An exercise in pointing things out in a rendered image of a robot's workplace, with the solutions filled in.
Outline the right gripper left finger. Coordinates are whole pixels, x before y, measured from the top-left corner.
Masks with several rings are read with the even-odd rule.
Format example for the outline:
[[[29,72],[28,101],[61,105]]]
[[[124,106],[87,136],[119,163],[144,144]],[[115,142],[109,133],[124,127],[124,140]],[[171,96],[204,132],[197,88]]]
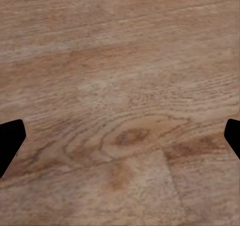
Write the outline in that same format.
[[[0,179],[26,138],[21,119],[0,124]]]

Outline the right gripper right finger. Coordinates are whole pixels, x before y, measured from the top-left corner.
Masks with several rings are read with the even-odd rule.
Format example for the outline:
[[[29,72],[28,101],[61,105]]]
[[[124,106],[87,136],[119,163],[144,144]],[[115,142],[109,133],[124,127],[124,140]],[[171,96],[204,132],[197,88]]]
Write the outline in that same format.
[[[225,127],[224,137],[240,159],[240,121],[229,119]]]

